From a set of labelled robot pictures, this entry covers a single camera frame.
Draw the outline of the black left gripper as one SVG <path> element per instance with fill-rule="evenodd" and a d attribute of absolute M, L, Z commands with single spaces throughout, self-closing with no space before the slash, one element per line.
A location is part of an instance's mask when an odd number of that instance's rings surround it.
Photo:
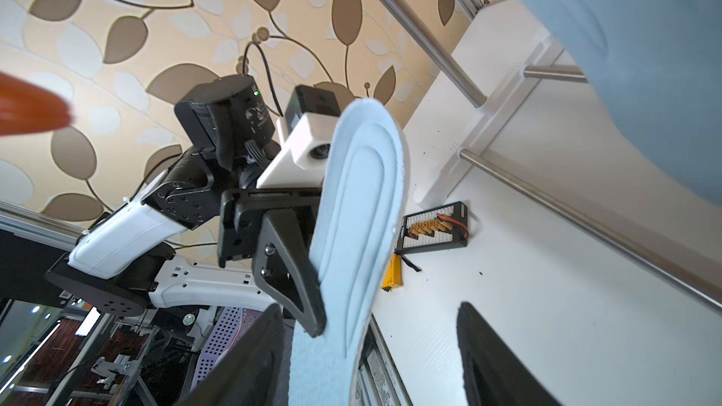
<path fill-rule="evenodd" d="M 221 195 L 217 263 L 253 258 L 263 292 L 312 338 L 326 326 L 317 270 L 309 258 L 321 188 L 226 190 Z"/>

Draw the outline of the light blue insole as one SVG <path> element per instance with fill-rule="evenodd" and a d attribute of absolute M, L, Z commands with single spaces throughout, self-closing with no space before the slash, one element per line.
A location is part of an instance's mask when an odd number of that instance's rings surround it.
<path fill-rule="evenodd" d="M 721 0 L 520 0 L 585 73 L 620 132 L 721 201 Z"/>
<path fill-rule="evenodd" d="M 402 130 L 374 99 L 353 101 L 331 143 L 309 259 L 319 278 L 323 334 L 296 329 L 289 404 L 349 405 L 374 298 L 407 199 Z"/>

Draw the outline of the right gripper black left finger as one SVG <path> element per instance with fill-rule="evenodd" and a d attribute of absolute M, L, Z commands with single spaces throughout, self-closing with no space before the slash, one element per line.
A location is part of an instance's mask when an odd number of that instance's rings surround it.
<path fill-rule="evenodd" d="M 272 304 L 180 405 L 272 405 L 284 356 L 281 307 Z"/>

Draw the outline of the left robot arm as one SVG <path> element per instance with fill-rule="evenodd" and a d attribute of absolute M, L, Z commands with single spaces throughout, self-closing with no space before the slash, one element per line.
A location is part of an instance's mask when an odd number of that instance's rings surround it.
<path fill-rule="evenodd" d="M 117 317 L 278 303 L 319 336 L 326 314 L 309 247 L 336 95 L 298 86 L 274 120 L 255 79 L 235 74 L 194 86 L 174 111 L 191 147 L 100 217 L 46 280 Z"/>

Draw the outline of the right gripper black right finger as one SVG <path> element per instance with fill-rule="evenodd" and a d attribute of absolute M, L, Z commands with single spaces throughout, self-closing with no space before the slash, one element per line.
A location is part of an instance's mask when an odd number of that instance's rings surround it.
<path fill-rule="evenodd" d="M 457 338 L 470 405 L 557 405 L 473 304 L 460 305 Z"/>

